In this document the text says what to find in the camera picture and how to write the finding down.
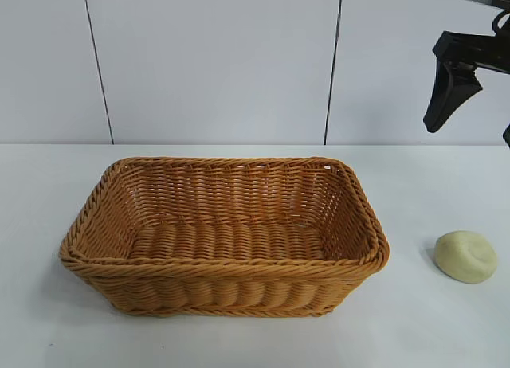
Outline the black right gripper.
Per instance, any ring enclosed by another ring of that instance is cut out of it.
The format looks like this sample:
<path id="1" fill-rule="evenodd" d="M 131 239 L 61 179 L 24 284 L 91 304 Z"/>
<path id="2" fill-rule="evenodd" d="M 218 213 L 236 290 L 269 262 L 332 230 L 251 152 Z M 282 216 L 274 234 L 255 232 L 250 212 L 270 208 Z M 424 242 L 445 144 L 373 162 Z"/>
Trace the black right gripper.
<path id="1" fill-rule="evenodd" d="M 444 31 L 433 53 L 438 59 L 435 81 L 423 118 L 429 133 L 439 131 L 464 102 L 482 90 L 475 75 L 477 67 L 509 71 L 509 36 Z M 510 147 L 510 125 L 503 138 Z"/>

